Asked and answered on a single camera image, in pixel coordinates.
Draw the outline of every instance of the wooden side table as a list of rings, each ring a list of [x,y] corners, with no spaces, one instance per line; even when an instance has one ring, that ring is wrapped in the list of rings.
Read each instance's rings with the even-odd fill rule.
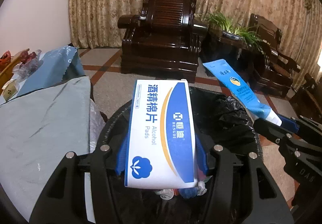
[[[224,36],[222,30],[214,30],[207,34],[201,48],[202,62],[225,59],[244,81],[249,80],[249,61],[252,60],[253,53],[244,40],[233,40]],[[208,70],[206,74],[213,77]]]

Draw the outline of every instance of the green plant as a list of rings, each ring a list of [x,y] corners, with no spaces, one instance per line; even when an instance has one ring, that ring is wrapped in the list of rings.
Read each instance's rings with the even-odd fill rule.
[[[249,27],[242,27],[235,24],[231,18],[224,16],[219,11],[207,14],[205,21],[209,23],[210,28],[219,27],[223,31],[241,36],[247,47],[251,46],[262,52],[262,47],[260,46],[262,39],[257,36],[256,32],[250,31]]]

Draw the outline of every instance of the cotton flower logo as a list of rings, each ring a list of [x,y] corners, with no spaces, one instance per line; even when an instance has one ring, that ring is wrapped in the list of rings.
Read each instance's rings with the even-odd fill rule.
[[[136,179],[147,178],[150,176],[150,172],[152,171],[152,166],[147,158],[142,158],[140,156],[136,156],[132,160],[132,176]]]

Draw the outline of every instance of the dark wooden chair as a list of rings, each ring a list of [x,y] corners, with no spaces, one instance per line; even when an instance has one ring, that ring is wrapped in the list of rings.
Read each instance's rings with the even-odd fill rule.
[[[282,31],[271,21],[252,13],[249,26],[267,42],[260,43],[264,54],[254,56],[250,86],[284,98],[293,83],[292,71],[300,72],[301,68],[292,58],[280,53]]]
[[[308,73],[304,76],[306,83],[290,99],[297,116],[304,116],[322,123],[322,79],[316,83]]]
[[[194,19],[197,0],[143,0],[140,15],[123,15],[122,73],[194,82],[207,25]]]

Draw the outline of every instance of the chair armrest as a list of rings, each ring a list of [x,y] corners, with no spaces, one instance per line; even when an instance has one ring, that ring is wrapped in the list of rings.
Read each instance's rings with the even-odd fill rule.
[[[305,101],[308,102],[308,100],[310,100],[311,103],[318,110],[319,114],[322,115],[322,109],[321,109],[319,103],[317,102],[317,100],[315,99],[315,97],[313,96],[313,94],[310,93],[307,89],[304,89],[303,93],[307,96],[307,99],[305,99]]]
[[[262,48],[262,51],[271,59],[271,55],[275,56],[275,54],[272,53],[271,47],[265,43],[265,42],[260,42],[260,46]]]
[[[308,73],[304,75],[304,79],[306,80],[306,83],[302,86],[304,89],[313,90],[317,86],[313,77]]]
[[[122,15],[118,20],[118,28],[119,29],[127,29],[131,24],[138,26],[138,21],[144,21],[146,17],[140,15]]]
[[[208,31],[208,24],[202,21],[198,21],[193,19],[192,22],[192,33],[197,34],[199,36],[205,37]]]
[[[301,67],[294,61],[291,57],[288,57],[282,53],[279,53],[279,56],[283,57],[284,59],[288,60],[286,67],[289,69],[293,69],[295,72],[300,72]]]

